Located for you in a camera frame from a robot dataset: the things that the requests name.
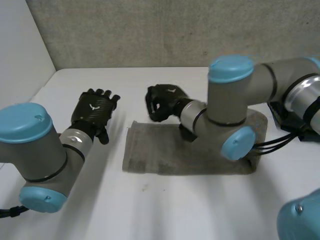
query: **light blue cap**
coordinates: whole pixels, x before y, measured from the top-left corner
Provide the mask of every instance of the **light blue cap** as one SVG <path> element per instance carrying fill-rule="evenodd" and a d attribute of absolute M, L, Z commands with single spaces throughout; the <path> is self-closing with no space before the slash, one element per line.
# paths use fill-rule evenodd
<path fill-rule="evenodd" d="M 215 84 L 233 83 L 249 76 L 254 68 L 254 62 L 247 56 L 220 56 L 210 64 L 208 80 Z"/>
<path fill-rule="evenodd" d="M 311 60 L 312 62 L 314 62 L 315 65 L 317 65 L 319 70 L 320 70 L 320 60 L 319 59 L 317 59 L 317 58 L 315 58 L 313 56 L 307 56 L 305 58 Z"/>
<path fill-rule="evenodd" d="M 252 149 L 256 134 L 249 126 L 244 126 L 232 134 L 222 145 L 221 154 L 229 160 L 239 160 Z"/>
<path fill-rule="evenodd" d="M 52 127 L 51 117 L 37 103 L 20 103 L 0 110 L 0 142 L 32 142 L 42 138 Z"/>
<path fill-rule="evenodd" d="M 280 240 L 320 240 L 320 190 L 286 203 L 276 228 Z"/>
<path fill-rule="evenodd" d="M 25 186 L 19 195 L 23 206 L 41 213 L 58 212 L 66 200 L 67 197 L 62 193 L 38 186 Z"/>

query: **black cable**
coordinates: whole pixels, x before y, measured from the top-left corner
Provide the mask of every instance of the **black cable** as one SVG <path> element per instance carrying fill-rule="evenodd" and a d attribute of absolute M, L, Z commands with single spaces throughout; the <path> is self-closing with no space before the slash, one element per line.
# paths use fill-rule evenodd
<path fill-rule="evenodd" d="M 0 209 L 0 219 L 8 217 L 14 218 L 28 210 L 29 208 L 26 208 L 25 206 L 15 206 L 10 209 Z"/>
<path fill-rule="evenodd" d="M 274 140 L 271 140 L 271 141 L 266 141 L 266 142 L 261 142 L 261 143 L 256 143 L 253 145 L 252 148 L 254 149 L 260 149 L 260 147 L 263 147 L 263 146 L 268 146 L 268 145 L 272 145 L 272 144 L 277 144 L 277 143 L 280 143 L 282 141 L 285 141 L 285 140 L 288 140 L 292 137 L 300 137 L 300 136 L 303 136 L 303 134 L 305 133 L 305 131 L 308 129 L 308 125 L 306 125 L 305 123 L 295 132 L 291 132 L 285 136 L 282 136 L 282 137 L 279 137 L 279 138 L 276 138 Z"/>
<path fill-rule="evenodd" d="M 279 137 L 277 139 L 274 139 L 274 140 L 271 140 L 271 141 L 265 141 L 265 142 L 261 142 L 261 143 L 256 143 L 255 145 L 253 145 L 253 148 L 258 148 L 258 147 L 263 147 L 263 146 L 267 146 L 267 145 L 271 145 L 271 144 L 277 144 L 277 143 L 280 143 L 284 140 L 287 140 L 291 137 L 297 137 L 297 133 L 296 132 L 292 132 L 292 133 L 289 133 L 285 136 L 282 136 L 282 137 Z"/>
<path fill-rule="evenodd" d="M 283 148 L 285 145 L 287 145 L 288 143 L 290 143 L 290 142 L 291 142 L 293 139 L 295 139 L 295 138 L 296 138 L 296 136 L 292 136 L 292 137 L 290 137 L 289 139 L 285 140 L 284 142 L 279 143 L 279 144 L 277 144 L 277 145 L 275 145 L 275 146 L 266 147 L 266 148 L 258 148 L 258 149 L 257 149 L 257 150 L 267 150 L 267 149 L 271 149 L 271 150 L 262 151 L 262 152 L 251 152 L 250 154 L 251 154 L 251 155 L 254 155 L 254 156 L 261 156 L 261 155 L 266 155 L 266 154 L 273 153 L 274 151 Z"/>

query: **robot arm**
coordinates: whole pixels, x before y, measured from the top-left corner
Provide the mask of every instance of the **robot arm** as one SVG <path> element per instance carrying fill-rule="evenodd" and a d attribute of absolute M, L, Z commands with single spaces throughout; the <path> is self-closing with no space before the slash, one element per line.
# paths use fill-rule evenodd
<path fill-rule="evenodd" d="M 188 131 L 227 159 L 238 160 L 256 142 L 246 122 L 249 105 L 280 102 L 320 134 L 319 72 L 320 60 L 312 57 L 254 66 L 245 56 L 222 56 L 209 66 L 207 104 L 181 97 L 176 92 L 182 90 L 174 85 L 150 87 L 146 104 L 153 121 L 178 116 Z"/>
<path fill-rule="evenodd" d="M 45 108 L 22 103 L 0 111 L 0 159 L 12 163 L 26 183 L 19 200 L 28 209 L 59 211 L 80 173 L 95 137 L 109 142 L 105 126 L 118 95 L 89 89 L 82 93 L 71 126 L 59 137 Z"/>

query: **cloth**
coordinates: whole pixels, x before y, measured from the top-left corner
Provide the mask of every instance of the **cloth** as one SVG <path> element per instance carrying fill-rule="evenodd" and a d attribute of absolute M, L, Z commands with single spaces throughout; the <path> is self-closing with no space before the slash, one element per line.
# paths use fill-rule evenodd
<path fill-rule="evenodd" d="M 266 138 L 267 118 L 248 109 L 248 124 Z M 246 175 L 257 169 L 260 156 L 245 156 L 238 161 L 222 157 L 198 137 L 193 142 L 182 139 L 177 124 L 138 123 L 128 129 L 122 170 L 158 175 Z"/>

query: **white table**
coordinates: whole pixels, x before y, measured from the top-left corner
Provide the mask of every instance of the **white table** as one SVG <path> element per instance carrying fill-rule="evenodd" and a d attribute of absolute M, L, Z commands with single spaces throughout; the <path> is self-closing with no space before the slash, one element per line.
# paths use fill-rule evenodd
<path fill-rule="evenodd" d="M 58 213 L 28 211 L 0 219 L 0 239 L 11 240 L 277 240 L 276 219 L 286 202 L 320 186 L 319 145 L 297 139 L 262 158 L 246 176 L 159 176 L 122 172 L 127 128 L 150 122 L 147 87 L 176 84 L 191 98 L 207 98 L 207 68 L 64 69 L 33 98 L 58 132 L 83 91 L 110 89 L 121 96 L 108 123 L 110 144 L 95 142 L 68 201 Z M 251 108 L 269 120 L 267 140 L 276 129 L 266 104 Z M 177 123 L 171 117 L 166 123 Z M 20 205 L 24 180 L 11 164 L 0 170 L 0 207 Z"/>

